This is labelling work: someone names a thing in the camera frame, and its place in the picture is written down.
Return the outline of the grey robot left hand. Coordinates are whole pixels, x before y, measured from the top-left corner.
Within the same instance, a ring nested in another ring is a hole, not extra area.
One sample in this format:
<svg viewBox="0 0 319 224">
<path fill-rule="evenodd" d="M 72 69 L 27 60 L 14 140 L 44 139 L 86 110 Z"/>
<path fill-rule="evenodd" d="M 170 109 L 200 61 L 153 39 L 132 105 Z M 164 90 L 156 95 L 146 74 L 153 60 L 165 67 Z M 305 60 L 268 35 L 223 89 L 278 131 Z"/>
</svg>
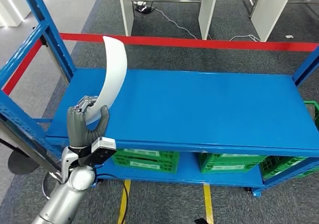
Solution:
<svg viewBox="0 0 319 224">
<path fill-rule="evenodd" d="M 77 105 L 67 111 L 66 124 L 69 146 L 74 149 L 84 149 L 91 146 L 99 137 L 104 135 L 108 125 L 110 113 L 106 105 L 100 109 L 101 118 L 93 129 L 88 129 L 85 119 L 86 111 L 95 104 L 96 96 L 84 96 Z"/>
</svg>

